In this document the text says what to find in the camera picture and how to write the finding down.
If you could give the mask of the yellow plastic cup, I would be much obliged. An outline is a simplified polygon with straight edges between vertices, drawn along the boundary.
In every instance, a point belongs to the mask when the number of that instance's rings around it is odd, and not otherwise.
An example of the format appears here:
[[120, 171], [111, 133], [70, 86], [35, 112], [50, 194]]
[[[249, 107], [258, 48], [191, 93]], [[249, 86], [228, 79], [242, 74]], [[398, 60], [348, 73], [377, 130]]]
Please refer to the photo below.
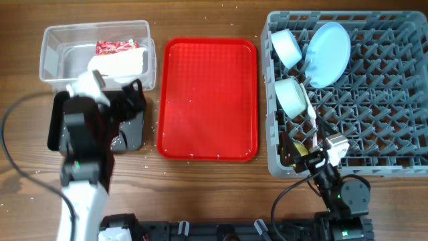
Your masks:
[[[296, 148], [296, 150], [300, 156], [304, 156], [304, 155], [308, 154], [308, 150], [307, 150], [307, 148], [305, 148], [305, 146], [303, 144], [298, 143], [298, 142], [294, 142], [294, 147]], [[282, 150], [280, 151], [281, 164], [283, 166], [295, 168], [296, 164], [293, 160], [288, 159], [289, 156], [290, 156], [290, 154], [289, 154], [288, 148], [283, 147]]]

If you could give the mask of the white plastic fork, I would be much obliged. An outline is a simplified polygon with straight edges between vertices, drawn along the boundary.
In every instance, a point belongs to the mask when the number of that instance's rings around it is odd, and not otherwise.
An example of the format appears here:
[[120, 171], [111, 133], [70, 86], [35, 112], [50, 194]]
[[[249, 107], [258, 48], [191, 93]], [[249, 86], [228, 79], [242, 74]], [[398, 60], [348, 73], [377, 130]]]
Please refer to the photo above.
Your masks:
[[318, 127], [316, 124], [316, 118], [311, 118], [310, 121], [312, 123], [313, 128], [316, 130], [312, 136], [312, 148], [314, 149], [318, 146], [318, 136], [317, 136]]

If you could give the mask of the white napkin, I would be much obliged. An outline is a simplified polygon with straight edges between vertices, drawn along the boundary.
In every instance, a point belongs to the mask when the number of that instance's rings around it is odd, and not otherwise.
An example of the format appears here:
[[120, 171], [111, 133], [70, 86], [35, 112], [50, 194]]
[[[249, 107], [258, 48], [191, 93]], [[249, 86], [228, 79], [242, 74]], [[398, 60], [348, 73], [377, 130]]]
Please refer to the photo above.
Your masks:
[[135, 48], [115, 54], [94, 56], [88, 70], [97, 70], [101, 75], [123, 77], [143, 73], [146, 48]]

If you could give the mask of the red strawberry candy wrapper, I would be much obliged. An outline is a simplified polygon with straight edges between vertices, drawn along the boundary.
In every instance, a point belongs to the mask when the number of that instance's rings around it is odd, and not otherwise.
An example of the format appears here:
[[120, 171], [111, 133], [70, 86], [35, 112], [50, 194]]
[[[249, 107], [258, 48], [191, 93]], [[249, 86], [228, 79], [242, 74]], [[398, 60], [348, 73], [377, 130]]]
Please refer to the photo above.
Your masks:
[[124, 52], [136, 48], [139, 48], [139, 44], [133, 39], [124, 42], [97, 42], [96, 55], [102, 56], [116, 54], [118, 52]]

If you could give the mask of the light green bowl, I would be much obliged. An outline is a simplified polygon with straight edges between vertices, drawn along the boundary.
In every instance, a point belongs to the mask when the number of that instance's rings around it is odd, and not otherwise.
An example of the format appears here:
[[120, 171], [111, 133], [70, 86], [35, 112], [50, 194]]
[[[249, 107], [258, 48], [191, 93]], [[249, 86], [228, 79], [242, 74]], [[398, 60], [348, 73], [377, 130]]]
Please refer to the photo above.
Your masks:
[[282, 109], [290, 118], [296, 118], [307, 109], [304, 93], [295, 79], [276, 81], [275, 91]]

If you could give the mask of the light blue plate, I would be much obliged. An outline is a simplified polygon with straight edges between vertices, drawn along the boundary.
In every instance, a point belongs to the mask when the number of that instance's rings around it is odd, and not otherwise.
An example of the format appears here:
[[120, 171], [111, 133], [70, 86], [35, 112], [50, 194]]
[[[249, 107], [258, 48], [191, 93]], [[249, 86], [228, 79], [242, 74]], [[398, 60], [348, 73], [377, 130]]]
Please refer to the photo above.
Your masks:
[[337, 81], [344, 73], [350, 59], [350, 37], [336, 22], [324, 24], [312, 37], [306, 52], [309, 63], [305, 69], [309, 84], [324, 88]]

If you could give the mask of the light blue bowl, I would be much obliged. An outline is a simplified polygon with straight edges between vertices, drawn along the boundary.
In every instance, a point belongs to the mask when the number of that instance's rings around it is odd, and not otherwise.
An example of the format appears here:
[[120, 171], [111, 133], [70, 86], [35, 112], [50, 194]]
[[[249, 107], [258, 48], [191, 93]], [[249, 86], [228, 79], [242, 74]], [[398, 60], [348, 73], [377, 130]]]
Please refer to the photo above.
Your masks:
[[271, 34], [271, 39], [279, 59], [287, 69], [291, 69], [302, 59], [301, 49], [290, 30], [275, 32]]

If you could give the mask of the white plastic spoon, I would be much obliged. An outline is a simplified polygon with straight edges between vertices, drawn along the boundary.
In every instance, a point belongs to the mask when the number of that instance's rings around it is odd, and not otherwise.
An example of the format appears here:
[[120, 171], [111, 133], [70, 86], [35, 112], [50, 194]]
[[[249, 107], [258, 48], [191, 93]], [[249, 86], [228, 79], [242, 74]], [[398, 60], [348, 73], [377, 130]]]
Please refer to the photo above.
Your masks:
[[305, 101], [307, 104], [307, 113], [311, 119], [316, 120], [316, 112], [315, 112], [314, 107], [312, 106], [312, 104], [310, 102], [310, 99], [308, 97], [308, 93], [307, 93], [303, 83], [300, 83], [300, 88], [302, 89], [302, 92], [304, 94], [304, 98], [305, 98]]

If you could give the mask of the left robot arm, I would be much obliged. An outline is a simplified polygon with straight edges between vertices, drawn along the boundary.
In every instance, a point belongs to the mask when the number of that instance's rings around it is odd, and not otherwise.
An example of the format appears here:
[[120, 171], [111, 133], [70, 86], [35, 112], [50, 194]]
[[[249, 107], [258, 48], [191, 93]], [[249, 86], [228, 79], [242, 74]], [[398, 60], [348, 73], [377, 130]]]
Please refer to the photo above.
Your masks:
[[119, 91], [70, 95], [62, 104], [68, 132], [67, 153], [60, 171], [63, 203], [58, 240], [97, 240], [114, 167], [111, 143], [127, 142], [120, 124], [140, 120], [146, 100], [139, 79]]

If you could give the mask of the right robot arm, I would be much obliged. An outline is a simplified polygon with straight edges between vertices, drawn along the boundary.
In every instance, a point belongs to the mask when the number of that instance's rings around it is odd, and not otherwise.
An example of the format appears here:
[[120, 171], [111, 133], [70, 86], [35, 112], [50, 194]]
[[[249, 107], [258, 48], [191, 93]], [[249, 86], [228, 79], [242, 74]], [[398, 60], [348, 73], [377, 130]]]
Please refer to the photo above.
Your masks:
[[327, 210], [314, 214], [312, 220], [293, 221], [284, 227], [286, 237], [303, 240], [373, 240], [375, 235], [369, 213], [370, 183], [355, 174], [341, 176], [338, 162], [348, 152], [348, 139], [335, 133], [325, 136], [322, 148], [301, 155], [288, 134], [282, 133], [285, 158], [294, 162], [296, 173], [309, 171], [302, 182], [313, 181]]

